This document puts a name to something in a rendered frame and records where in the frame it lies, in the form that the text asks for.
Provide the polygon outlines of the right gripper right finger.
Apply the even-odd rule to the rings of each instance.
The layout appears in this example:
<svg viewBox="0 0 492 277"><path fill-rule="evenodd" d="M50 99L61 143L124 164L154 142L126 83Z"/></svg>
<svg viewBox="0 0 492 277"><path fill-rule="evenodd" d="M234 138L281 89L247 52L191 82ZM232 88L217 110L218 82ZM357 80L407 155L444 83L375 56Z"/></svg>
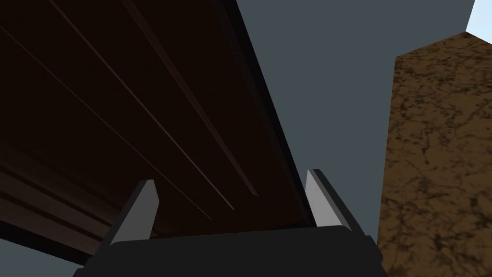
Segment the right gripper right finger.
<svg viewBox="0 0 492 277"><path fill-rule="evenodd" d="M358 235L365 235L321 170L307 171L305 195L317 226L345 226Z"/></svg>

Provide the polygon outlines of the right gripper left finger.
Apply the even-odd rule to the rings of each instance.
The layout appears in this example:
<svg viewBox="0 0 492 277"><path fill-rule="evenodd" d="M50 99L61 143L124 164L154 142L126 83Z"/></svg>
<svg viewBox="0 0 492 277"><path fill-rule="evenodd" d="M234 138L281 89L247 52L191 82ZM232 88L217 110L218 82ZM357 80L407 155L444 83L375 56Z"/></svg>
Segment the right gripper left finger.
<svg viewBox="0 0 492 277"><path fill-rule="evenodd" d="M139 182L109 230L109 244L149 239L159 203L154 181Z"/></svg>

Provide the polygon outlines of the dark brown wooden cupboard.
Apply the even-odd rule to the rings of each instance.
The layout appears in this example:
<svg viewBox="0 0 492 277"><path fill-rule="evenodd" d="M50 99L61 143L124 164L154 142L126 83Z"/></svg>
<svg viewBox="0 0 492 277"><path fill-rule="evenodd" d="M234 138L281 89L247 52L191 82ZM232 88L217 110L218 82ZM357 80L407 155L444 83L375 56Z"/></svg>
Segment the dark brown wooden cupboard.
<svg viewBox="0 0 492 277"><path fill-rule="evenodd" d="M151 239L315 224L237 0L0 0L0 238L84 264L146 179Z"/></svg>

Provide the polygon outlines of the brown marbled cabinet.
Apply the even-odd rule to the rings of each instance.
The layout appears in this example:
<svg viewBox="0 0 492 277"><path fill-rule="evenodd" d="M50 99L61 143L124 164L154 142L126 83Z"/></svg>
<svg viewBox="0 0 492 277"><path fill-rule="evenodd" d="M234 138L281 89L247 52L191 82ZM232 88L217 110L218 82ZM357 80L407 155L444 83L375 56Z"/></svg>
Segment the brown marbled cabinet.
<svg viewBox="0 0 492 277"><path fill-rule="evenodd" d="M389 277L492 277L492 44L396 58L378 246Z"/></svg>

